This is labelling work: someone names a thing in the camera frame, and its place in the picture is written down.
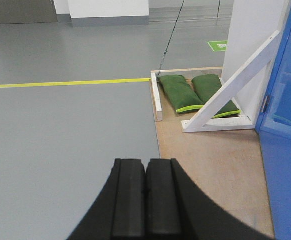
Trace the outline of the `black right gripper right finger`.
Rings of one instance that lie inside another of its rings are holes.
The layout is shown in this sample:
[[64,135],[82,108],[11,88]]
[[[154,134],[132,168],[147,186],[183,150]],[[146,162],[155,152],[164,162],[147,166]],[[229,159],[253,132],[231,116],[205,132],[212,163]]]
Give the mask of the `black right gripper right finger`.
[[146,188],[148,240],[269,239],[209,198],[176,159],[151,159]]

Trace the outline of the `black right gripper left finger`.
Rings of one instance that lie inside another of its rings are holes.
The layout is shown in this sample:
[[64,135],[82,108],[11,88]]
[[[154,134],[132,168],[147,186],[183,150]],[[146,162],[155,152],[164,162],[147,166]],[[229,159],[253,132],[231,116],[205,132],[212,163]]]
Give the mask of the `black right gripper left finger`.
[[114,161],[100,194],[70,240],[145,239],[145,169],[139,159]]

